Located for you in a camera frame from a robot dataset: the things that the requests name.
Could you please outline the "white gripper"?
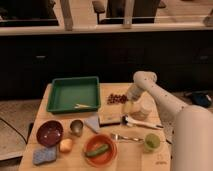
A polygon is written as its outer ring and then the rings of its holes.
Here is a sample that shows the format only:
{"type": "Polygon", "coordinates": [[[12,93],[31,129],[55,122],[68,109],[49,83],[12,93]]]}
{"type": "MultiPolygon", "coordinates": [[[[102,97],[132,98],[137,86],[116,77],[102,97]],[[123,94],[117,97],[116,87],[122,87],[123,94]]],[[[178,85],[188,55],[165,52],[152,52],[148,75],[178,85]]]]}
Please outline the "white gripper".
{"type": "Polygon", "coordinates": [[[131,114],[132,113],[133,106],[134,106],[134,103],[132,101],[137,101],[141,97],[142,93],[143,93],[143,89],[138,87],[136,84],[132,84],[128,88],[128,90],[126,92],[126,96],[127,96],[127,99],[130,100],[130,101],[127,101],[124,104],[123,112],[125,114],[131,114]]]}

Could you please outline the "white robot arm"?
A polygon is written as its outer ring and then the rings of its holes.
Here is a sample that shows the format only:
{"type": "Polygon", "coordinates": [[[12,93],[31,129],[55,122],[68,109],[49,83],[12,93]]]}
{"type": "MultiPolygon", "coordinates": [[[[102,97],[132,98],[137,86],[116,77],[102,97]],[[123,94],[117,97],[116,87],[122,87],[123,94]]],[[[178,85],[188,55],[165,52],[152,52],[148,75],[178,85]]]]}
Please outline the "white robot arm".
{"type": "Polygon", "coordinates": [[[156,81],[154,72],[135,72],[127,98],[137,101],[146,91],[174,117],[170,171],[213,171],[213,113],[188,105],[156,81]]]}

